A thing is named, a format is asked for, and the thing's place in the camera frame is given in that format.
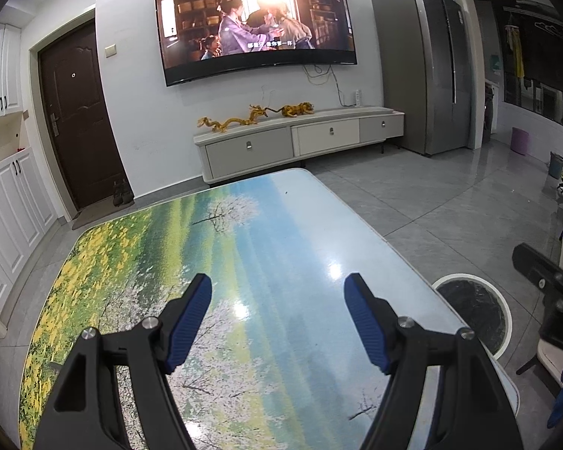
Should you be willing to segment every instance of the brown door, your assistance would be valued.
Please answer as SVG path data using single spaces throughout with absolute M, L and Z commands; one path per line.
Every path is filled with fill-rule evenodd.
M 91 21 L 39 54 L 48 131 L 69 193 L 79 209 L 113 194 L 125 178 L 108 121 Z

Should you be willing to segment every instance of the television frame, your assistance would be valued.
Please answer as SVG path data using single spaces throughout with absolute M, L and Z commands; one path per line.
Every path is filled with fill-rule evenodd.
M 162 51 L 161 29 L 158 19 L 157 0 L 155 1 L 155 15 L 157 18 L 159 52 L 167 86 L 179 83 L 187 83 L 200 78 L 216 76 L 219 74 L 243 71 L 248 69 L 261 68 L 266 66 L 283 65 L 331 65 L 331 64 L 357 64 L 356 50 L 342 49 L 286 49 L 275 52 L 247 52 L 242 54 L 232 54 L 216 59 L 205 59 L 191 61 L 186 64 L 179 64 L 175 67 L 165 68 Z M 352 19 L 348 10 L 348 0 L 346 0 L 346 12 L 349 23 L 352 26 Z

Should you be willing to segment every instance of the metal bolt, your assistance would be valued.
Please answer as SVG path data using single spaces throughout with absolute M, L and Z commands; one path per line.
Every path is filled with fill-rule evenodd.
M 461 330 L 461 338 L 464 340 L 473 340 L 476 336 L 476 333 L 471 328 L 464 328 Z
M 398 318 L 398 324 L 401 328 L 413 328 L 415 326 L 415 320 L 408 316 L 401 316 Z
M 155 316 L 147 316 L 142 320 L 142 326 L 146 330 L 150 330 L 158 325 L 158 318 Z
M 91 338 L 94 338 L 96 336 L 96 329 L 94 327 L 88 327 L 88 328 L 84 328 L 83 331 L 81 332 L 81 337 L 84 340 L 89 340 Z

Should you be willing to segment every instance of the light switch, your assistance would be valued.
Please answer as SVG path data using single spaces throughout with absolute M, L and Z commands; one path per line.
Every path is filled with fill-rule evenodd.
M 110 45 L 104 48 L 104 52 L 106 53 L 106 57 L 114 56 L 117 53 L 117 44 Z

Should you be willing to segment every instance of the refrigerator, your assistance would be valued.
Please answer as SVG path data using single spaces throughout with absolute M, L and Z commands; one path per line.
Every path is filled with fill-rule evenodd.
M 371 0 L 384 106 L 405 113 L 397 144 L 433 155 L 468 144 L 471 65 L 461 7 L 453 0 Z

